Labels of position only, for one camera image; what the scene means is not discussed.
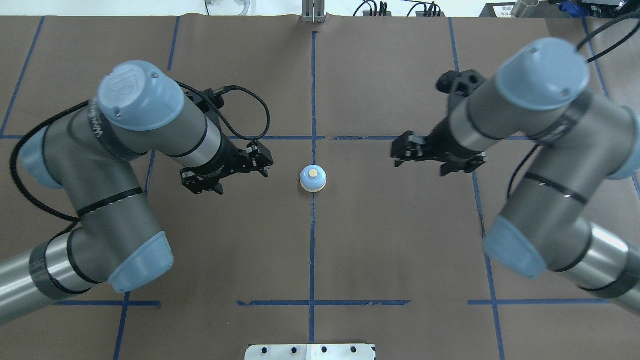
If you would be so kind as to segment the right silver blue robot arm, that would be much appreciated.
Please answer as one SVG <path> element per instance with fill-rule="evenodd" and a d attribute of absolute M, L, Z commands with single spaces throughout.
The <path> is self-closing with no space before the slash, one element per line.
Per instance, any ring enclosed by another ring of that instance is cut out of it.
<path fill-rule="evenodd" d="M 520 276 L 545 271 L 639 314 L 639 248 L 583 217 L 605 180 L 639 170 L 639 115 L 589 89 L 576 46 L 541 38 L 496 75 L 448 71 L 438 91 L 446 117 L 427 136 L 407 131 L 391 144 L 394 167 L 441 162 L 439 174 L 471 173 L 492 146 L 523 133 L 540 151 L 483 237 L 492 260 Z"/>

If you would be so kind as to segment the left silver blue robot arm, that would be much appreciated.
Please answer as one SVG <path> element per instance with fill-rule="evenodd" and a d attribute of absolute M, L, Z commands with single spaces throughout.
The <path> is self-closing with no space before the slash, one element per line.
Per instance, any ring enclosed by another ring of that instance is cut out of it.
<path fill-rule="evenodd" d="M 274 164 L 262 135 L 240 149 L 224 135 L 222 95 L 236 85 L 198 91 L 157 66 L 131 60 L 115 66 L 95 98 L 44 121 L 23 137 L 10 158 L 50 189 L 66 191 L 71 227 L 1 264 L 1 323 L 110 284 L 126 293 L 173 267 L 165 231 L 151 210 L 131 162 L 157 151 L 182 166 L 180 181 L 193 194 L 223 194 L 221 180 L 240 173 L 268 177 Z"/>

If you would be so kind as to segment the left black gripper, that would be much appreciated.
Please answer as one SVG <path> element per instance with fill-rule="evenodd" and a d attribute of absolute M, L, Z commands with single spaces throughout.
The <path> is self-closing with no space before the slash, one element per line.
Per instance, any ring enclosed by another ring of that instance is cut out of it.
<path fill-rule="evenodd" d="M 274 166 L 274 157 L 263 143 L 250 141 L 247 148 L 227 148 L 215 154 L 215 179 L 221 180 L 233 174 L 259 173 L 263 178 L 269 177 L 269 170 Z"/>

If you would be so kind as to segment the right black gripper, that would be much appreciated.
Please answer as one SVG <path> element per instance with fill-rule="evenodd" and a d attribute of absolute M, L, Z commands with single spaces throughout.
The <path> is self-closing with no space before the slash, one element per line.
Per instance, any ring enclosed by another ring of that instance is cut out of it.
<path fill-rule="evenodd" d="M 391 143 L 393 166 L 400 167 L 411 161 L 426 161 L 424 146 L 428 155 L 435 160 L 454 162 L 457 145 L 449 125 L 437 125 L 427 136 L 405 131 Z"/>

